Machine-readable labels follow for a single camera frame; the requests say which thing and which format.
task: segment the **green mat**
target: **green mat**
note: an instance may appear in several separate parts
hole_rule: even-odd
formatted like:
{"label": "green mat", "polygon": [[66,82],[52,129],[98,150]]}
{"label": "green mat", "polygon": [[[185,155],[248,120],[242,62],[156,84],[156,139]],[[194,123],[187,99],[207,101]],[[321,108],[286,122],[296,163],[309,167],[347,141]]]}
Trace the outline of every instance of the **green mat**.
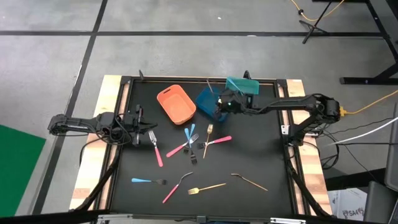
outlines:
{"label": "green mat", "polygon": [[14,216],[45,139],[0,125],[0,217]]}

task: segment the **yellow cable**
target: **yellow cable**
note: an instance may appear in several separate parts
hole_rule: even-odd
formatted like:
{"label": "yellow cable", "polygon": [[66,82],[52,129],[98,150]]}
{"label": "yellow cable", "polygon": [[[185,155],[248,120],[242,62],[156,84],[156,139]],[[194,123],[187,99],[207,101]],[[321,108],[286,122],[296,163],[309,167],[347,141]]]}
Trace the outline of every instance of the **yellow cable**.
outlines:
{"label": "yellow cable", "polygon": [[[294,0],[291,0],[291,1],[296,6],[297,10],[301,10],[301,8],[297,5],[297,3]],[[345,0],[341,0],[341,2],[336,7],[334,7],[330,12],[328,12],[322,18],[325,18],[326,16],[329,16],[330,14],[332,14],[333,11],[336,10],[344,1]],[[315,22],[315,21],[317,21],[319,19],[319,18],[318,19],[309,19],[307,16],[304,15],[304,13],[301,13],[301,15],[304,17],[304,19],[306,19],[308,21],[311,21],[311,22]]]}
{"label": "yellow cable", "polygon": [[390,96],[392,96],[392,95],[394,95],[396,93],[398,93],[398,90],[394,91],[391,94],[388,94],[387,96],[383,96],[382,98],[376,100],[375,102],[373,102],[373,103],[371,103],[371,104],[365,106],[364,108],[362,108],[360,110],[357,110],[355,112],[348,112],[348,111],[344,110],[343,107],[341,106],[340,107],[340,113],[341,113],[342,116],[344,116],[345,114],[357,114],[357,113],[361,112],[362,110],[368,109],[369,107],[375,105],[376,103],[378,103],[378,102],[380,102],[380,101],[382,101],[382,100],[384,100],[384,99],[386,99],[386,98],[388,98],[388,97],[390,97]]}

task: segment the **concrete floor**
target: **concrete floor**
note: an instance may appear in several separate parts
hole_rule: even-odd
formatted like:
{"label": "concrete floor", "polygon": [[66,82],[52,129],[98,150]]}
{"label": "concrete floor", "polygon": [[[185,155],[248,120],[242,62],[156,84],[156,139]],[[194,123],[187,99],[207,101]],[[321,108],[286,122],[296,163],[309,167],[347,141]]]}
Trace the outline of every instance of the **concrete floor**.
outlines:
{"label": "concrete floor", "polygon": [[[398,22],[385,1],[372,1],[393,39]],[[324,3],[298,0],[308,17],[317,17]],[[92,30],[100,0],[24,1],[0,0],[0,30]],[[228,30],[305,31],[289,0],[113,0],[105,10],[100,30]],[[377,32],[364,4],[343,4],[323,20],[331,32]],[[18,215],[30,213],[32,199],[49,158],[53,138],[47,133],[50,118],[63,113],[80,69],[89,37],[0,36],[0,124],[47,139]],[[93,115],[103,75],[177,75],[253,78],[293,78],[304,82],[306,93],[335,97],[354,111],[394,91],[396,86],[344,86],[339,77],[373,77],[394,60],[382,39],[301,37],[97,37],[74,116]],[[398,96],[357,115],[344,117],[329,128],[334,132],[391,116]],[[337,138],[368,131],[362,128]],[[388,141],[389,128],[364,141]],[[64,212],[78,172],[78,156],[85,138],[65,140],[43,212]],[[322,157],[334,148],[323,147]],[[386,163],[385,146],[351,146],[367,169]],[[343,149],[335,166],[340,172],[362,172]]]}

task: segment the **wooden frame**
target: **wooden frame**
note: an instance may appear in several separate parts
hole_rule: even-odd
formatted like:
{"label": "wooden frame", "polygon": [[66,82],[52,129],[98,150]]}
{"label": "wooden frame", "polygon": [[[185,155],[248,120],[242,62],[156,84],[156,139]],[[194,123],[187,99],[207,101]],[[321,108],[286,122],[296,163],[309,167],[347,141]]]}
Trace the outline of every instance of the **wooden frame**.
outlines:
{"label": "wooden frame", "polygon": [[[121,75],[105,75],[101,90],[99,91],[98,101],[95,108],[93,116],[100,113],[109,111],[113,112],[116,105],[116,100],[118,98],[118,92],[121,82]],[[128,86],[124,86],[122,93],[122,101],[120,104],[120,111],[124,111],[126,104]],[[287,88],[289,91],[289,96],[304,96],[304,87],[301,80],[287,80]],[[284,92],[281,87],[279,87],[279,94],[281,97],[284,96]],[[294,123],[299,124],[307,117],[309,117],[306,111],[293,111]],[[287,112],[283,111],[284,123],[289,124],[287,119]],[[92,141],[96,137],[95,134],[90,134],[87,141]],[[304,141],[316,144],[315,139],[311,137],[306,137]],[[112,148],[110,162],[113,160],[114,151],[116,147]],[[72,200],[70,203],[70,209],[76,208],[84,199],[90,194],[94,189],[95,185],[100,179],[101,168],[103,165],[103,160],[105,157],[106,143],[102,141],[96,141],[88,145],[84,151],[83,158],[81,161],[81,166],[79,169],[78,177],[75,184],[75,189],[73,191]],[[305,178],[305,183],[311,194],[314,196],[315,200],[322,206],[322,208],[331,214],[331,207],[329,203],[329,198],[326,190],[326,184],[323,177],[322,167],[319,160],[318,151],[313,146],[304,144],[299,147],[301,163],[303,174]],[[295,159],[292,159],[293,165],[296,165]],[[106,198],[108,196],[109,181],[104,186],[102,191],[101,201],[99,203],[99,209],[104,209],[106,204]],[[300,189],[295,184],[295,192],[297,198],[298,212],[299,214],[304,214],[304,208],[302,203],[302,196]]]}

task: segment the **orange basket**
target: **orange basket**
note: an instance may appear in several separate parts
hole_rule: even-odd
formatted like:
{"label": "orange basket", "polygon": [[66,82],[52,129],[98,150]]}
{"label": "orange basket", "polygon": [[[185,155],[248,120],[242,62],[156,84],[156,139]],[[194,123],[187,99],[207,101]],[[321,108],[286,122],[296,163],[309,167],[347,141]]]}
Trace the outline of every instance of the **orange basket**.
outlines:
{"label": "orange basket", "polygon": [[175,124],[183,124],[192,118],[197,107],[180,85],[172,85],[157,95],[169,118]]}

